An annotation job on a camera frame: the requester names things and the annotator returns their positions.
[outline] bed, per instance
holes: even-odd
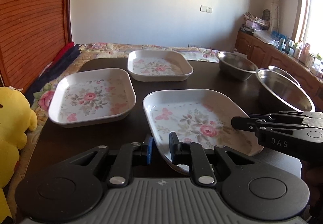
[[[174,51],[182,54],[187,60],[200,60],[209,62],[219,62],[216,57],[216,50],[203,48],[179,48],[179,47],[161,47],[156,45],[130,45],[113,43],[91,43],[78,46],[81,52],[67,69],[63,70],[57,76],[58,78],[47,82],[40,91],[33,92],[32,109],[35,110],[38,118],[38,126],[34,132],[27,133],[27,144],[21,152],[20,163],[17,171],[13,175],[7,194],[7,201],[15,218],[17,205],[14,199],[14,193],[19,182],[24,178],[33,150],[37,144],[39,135],[48,119],[48,108],[54,95],[57,84],[65,76],[76,73],[87,61],[97,58],[126,58],[128,54],[136,50],[163,50]]]

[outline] hand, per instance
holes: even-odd
[[[309,205],[315,206],[316,203],[323,199],[322,188],[323,184],[323,166],[314,167],[309,162],[302,161],[301,177],[309,188]]]

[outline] metal bowl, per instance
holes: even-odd
[[[259,102],[269,112],[315,111],[311,98],[287,77],[268,69],[258,69],[261,83]]]
[[[268,69],[271,70],[271,71],[274,71],[276,73],[279,73],[285,77],[287,77],[288,79],[290,79],[292,82],[296,83],[298,87],[301,87],[301,85],[299,84],[299,82],[293,77],[291,76],[288,72],[284,71],[283,69],[280,69],[276,66],[272,66],[272,65],[269,65],[268,66]]]
[[[216,56],[220,60],[220,70],[240,81],[245,81],[258,69],[252,61],[231,52],[218,52]]]

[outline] white square tray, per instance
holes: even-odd
[[[172,131],[181,142],[197,142],[208,149],[226,145],[250,156],[263,149],[254,133],[232,128],[234,116],[248,116],[219,92],[208,89],[153,92],[143,100],[143,108],[160,154],[181,173],[188,173],[189,169],[170,161],[169,133]]]
[[[140,82],[178,82],[193,68],[178,52],[139,50],[129,53],[128,72]]]
[[[57,85],[48,114],[63,127],[118,121],[135,106],[129,74],[118,68],[71,74]]]

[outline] wooden louvered door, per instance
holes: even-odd
[[[24,91],[70,41],[68,0],[0,0],[0,72]]]

